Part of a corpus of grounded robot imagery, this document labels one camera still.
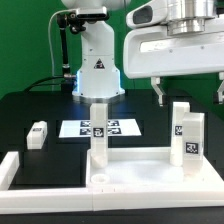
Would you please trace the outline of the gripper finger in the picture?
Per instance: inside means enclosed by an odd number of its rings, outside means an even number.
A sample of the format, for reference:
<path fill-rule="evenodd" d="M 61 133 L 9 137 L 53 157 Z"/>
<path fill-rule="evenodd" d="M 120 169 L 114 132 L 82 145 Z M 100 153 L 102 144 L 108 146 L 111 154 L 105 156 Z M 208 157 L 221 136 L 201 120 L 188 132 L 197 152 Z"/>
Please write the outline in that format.
<path fill-rule="evenodd" d="M 219 104 L 224 103 L 224 72 L 219 72 L 219 80 L 221 84 L 217 90 L 217 102 Z"/>
<path fill-rule="evenodd" d="M 151 78 L 151 86 L 158 95 L 158 103 L 160 106 L 164 106 L 166 103 L 166 94 L 161 87 L 161 78 L 160 77 L 152 77 Z"/>

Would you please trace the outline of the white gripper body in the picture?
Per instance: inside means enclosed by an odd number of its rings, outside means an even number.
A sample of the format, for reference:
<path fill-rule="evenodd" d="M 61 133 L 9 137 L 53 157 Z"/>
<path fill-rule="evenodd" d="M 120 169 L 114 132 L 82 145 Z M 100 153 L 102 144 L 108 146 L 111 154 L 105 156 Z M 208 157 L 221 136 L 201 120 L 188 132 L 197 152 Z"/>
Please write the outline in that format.
<path fill-rule="evenodd" d="M 177 36 L 165 26 L 133 30 L 124 41 L 123 67 L 130 79 L 224 71 L 224 25 Z"/>

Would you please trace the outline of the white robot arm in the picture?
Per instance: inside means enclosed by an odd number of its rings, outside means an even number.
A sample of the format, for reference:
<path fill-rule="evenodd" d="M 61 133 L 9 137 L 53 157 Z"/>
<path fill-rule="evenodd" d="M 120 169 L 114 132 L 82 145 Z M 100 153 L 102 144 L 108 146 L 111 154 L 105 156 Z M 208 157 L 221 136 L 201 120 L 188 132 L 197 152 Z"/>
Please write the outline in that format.
<path fill-rule="evenodd" d="M 61 0 L 68 8 L 64 25 L 82 41 L 82 66 L 75 98 L 108 100 L 124 93 L 114 62 L 114 31 L 109 12 L 131 0 Z M 126 16 L 131 28 L 124 40 L 123 68 L 130 79 L 151 79 L 160 104 L 166 76 L 217 72 L 224 101 L 224 9 L 217 0 L 150 0 Z"/>

